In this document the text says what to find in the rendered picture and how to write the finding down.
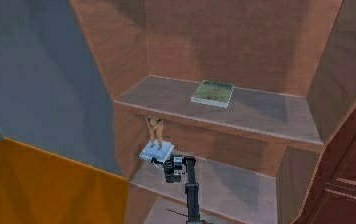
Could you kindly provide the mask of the brown wooden shelf unit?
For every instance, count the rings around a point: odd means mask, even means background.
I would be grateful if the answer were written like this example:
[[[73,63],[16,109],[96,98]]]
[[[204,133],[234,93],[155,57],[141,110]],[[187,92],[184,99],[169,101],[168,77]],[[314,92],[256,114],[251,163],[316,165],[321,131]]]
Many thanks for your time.
[[[356,0],[70,0],[113,106],[124,224],[183,190],[139,158],[145,117],[197,159],[204,211],[292,224],[356,104]],[[230,83],[227,108],[193,103]]]

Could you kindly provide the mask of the dark red-brown wooden cabinet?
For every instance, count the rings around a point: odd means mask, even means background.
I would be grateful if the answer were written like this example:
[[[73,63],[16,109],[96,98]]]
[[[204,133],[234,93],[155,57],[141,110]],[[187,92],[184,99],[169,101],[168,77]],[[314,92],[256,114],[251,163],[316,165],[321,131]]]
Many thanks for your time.
[[[356,224],[356,104],[325,148],[292,224]]]

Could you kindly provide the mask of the tan figurine on white base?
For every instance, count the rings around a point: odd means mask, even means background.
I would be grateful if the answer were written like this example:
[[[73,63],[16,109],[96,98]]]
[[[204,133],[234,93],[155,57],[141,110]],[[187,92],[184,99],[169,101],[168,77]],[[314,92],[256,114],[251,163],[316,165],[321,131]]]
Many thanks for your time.
[[[164,122],[161,118],[151,115],[145,117],[150,140],[139,154],[139,158],[151,161],[155,158],[158,162],[167,160],[174,149],[174,145],[163,140]]]

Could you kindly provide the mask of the green flat book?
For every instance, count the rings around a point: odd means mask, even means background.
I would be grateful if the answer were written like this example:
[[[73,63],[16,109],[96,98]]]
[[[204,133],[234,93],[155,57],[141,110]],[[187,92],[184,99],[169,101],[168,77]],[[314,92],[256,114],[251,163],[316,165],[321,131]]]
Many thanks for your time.
[[[234,85],[203,80],[191,96],[193,103],[227,108],[234,91]]]

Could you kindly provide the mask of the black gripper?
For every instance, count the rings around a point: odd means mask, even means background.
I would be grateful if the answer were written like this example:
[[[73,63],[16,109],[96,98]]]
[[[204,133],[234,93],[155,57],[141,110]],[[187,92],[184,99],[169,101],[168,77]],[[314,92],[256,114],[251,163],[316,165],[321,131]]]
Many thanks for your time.
[[[165,162],[158,161],[157,158],[152,157],[151,163],[162,165],[164,169],[165,181],[167,183],[176,183],[181,181],[182,175],[182,158],[172,157]]]

